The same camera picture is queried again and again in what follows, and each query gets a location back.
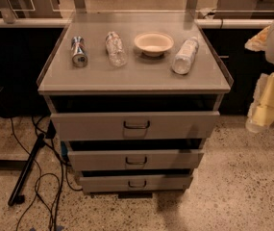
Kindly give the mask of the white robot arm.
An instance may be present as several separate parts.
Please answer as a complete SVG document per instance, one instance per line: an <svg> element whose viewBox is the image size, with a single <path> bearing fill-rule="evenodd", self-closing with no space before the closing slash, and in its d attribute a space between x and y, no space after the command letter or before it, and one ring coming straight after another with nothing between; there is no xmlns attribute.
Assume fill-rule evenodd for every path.
<svg viewBox="0 0 274 231"><path fill-rule="evenodd" d="M274 20L245 43L251 51L263 51L265 59L274 64ZM274 72L262 74L257 81L253 102L250 105L245 127L252 133L259 133L274 122Z"/></svg>

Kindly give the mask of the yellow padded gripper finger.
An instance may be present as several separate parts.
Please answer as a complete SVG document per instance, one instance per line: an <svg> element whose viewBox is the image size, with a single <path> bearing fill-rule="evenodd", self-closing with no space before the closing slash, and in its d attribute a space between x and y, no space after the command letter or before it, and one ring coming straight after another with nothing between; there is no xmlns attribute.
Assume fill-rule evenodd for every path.
<svg viewBox="0 0 274 231"><path fill-rule="evenodd" d="M274 122L274 72L258 80L245 127L252 133L265 131Z"/></svg>

